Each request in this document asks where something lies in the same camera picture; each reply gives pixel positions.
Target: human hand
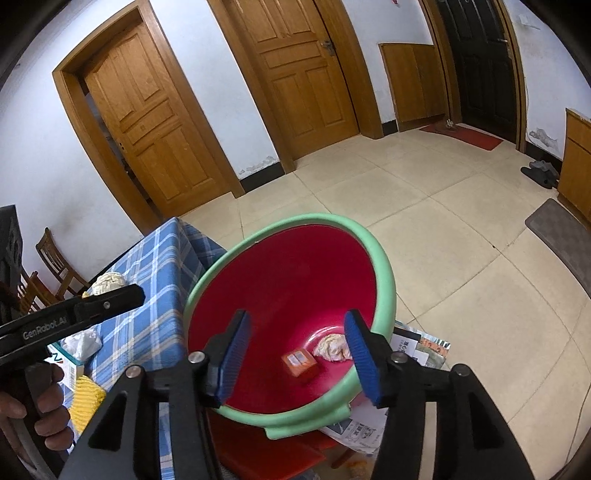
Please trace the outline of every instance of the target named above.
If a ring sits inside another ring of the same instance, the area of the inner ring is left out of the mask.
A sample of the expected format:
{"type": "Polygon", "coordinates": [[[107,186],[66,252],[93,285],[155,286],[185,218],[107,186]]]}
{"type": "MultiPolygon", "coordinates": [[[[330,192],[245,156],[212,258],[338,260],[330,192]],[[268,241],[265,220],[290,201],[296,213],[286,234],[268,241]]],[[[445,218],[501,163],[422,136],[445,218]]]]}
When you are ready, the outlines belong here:
{"type": "MultiPolygon", "coordinates": [[[[38,435],[46,437],[45,445],[50,450],[66,450],[72,445],[74,433],[67,426],[70,421],[70,413],[63,405],[64,394],[57,384],[64,378],[63,370],[57,365],[51,366],[53,384],[37,399],[37,407],[42,413],[49,413],[36,422],[35,431],[38,435]]],[[[4,432],[13,450],[24,460],[26,452],[18,440],[17,435],[7,418],[23,419],[27,411],[19,401],[7,393],[0,391],[0,429],[4,432]]]]}

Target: red doormat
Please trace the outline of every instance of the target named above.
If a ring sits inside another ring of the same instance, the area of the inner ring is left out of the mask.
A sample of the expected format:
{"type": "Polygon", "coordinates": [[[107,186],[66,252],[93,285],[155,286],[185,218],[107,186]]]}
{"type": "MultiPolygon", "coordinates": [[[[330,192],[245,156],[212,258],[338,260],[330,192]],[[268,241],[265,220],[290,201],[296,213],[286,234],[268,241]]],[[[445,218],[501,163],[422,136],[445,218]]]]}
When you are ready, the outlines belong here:
{"type": "Polygon", "coordinates": [[[484,150],[489,151],[497,147],[502,142],[500,138],[483,134],[478,130],[460,127],[459,125],[456,125],[456,128],[457,130],[439,130],[435,127],[435,124],[433,124],[423,127],[421,131],[430,132],[432,134],[447,135],[448,137],[457,138],[458,140],[462,140],[463,142],[469,143],[470,145],[474,145],[475,147],[483,148],[484,150]]]}

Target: green rim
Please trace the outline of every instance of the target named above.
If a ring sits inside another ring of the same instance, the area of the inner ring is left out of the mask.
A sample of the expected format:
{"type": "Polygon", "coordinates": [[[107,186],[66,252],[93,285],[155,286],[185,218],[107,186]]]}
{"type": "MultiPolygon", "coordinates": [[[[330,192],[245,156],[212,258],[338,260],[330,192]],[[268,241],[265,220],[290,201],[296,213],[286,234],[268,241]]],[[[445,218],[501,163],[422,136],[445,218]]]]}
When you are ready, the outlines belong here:
{"type": "MultiPolygon", "coordinates": [[[[329,225],[344,230],[355,237],[359,243],[363,245],[370,257],[376,278],[377,299],[371,331],[380,333],[386,338],[390,338],[392,331],[394,330],[394,317],[396,313],[396,289],[390,261],[388,260],[384,249],[366,228],[354,220],[329,213],[308,213],[281,220],[257,233],[254,233],[249,238],[244,239],[237,246],[229,250],[205,272],[190,293],[187,305],[184,309],[186,328],[188,329],[188,325],[191,322],[195,305],[199,301],[202,293],[208,287],[209,283],[241,252],[254,243],[277,232],[295,226],[311,224],[329,225]]],[[[350,412],[348,407],[349,402],[351,402],[360,392],[361,385],[359,383],[356,369],[353,366],[345,376],[330,389],[330,391],[313,402],[295,410],[274,414],[259,414],[222,406],[218,412],[221,415],[240,423],[264,427],[266,428],[269,437],[280,438],[314,430],[321,426],[344,420],[347,418],[348,412],[350,412]],[[341,412],[341,414],[339,415],[340,419],[335,420],[334,413],[336,411],[341,412]],[[322,424],[322,420],[325,418],[328,423],[322,424]]]]}

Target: yellow sponge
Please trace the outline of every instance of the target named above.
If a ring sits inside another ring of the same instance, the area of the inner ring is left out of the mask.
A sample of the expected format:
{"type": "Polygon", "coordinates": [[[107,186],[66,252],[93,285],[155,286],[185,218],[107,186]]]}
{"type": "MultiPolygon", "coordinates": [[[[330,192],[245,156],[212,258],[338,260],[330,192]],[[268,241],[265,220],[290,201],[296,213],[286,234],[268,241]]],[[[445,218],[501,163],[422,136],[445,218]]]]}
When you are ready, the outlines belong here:
{"type": "Polygon", "coordinates": [[[70,407],[70,416],[79,434],[82,434],[106,396],[105,390],[100,388],[87,376],[82,375],[76,380],[74,400],[70,407]]]}

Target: blue plaid tablecloth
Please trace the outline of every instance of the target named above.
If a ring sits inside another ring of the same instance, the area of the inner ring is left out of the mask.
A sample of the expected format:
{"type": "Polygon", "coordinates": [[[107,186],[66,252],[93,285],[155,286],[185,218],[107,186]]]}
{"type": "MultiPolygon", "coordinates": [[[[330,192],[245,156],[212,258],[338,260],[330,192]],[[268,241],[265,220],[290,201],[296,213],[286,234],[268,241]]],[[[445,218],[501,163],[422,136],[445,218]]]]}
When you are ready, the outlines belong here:
{"type": "MultiPolygon", "coordinates": [[[[85,374],[106,391],[130,365],[146,370],[175,365],[187,354],[183,309],[203,273],[226,251],[194,227],[173,218],[131,248],[111,271],[144,289],[142,307],[97,326],[103,347],[85,374]]],[[[66,395],[66,406],[72,395],[66,395]]],[[[163,480],[174,479],[168,405],[160,409],[163,480]]]]}

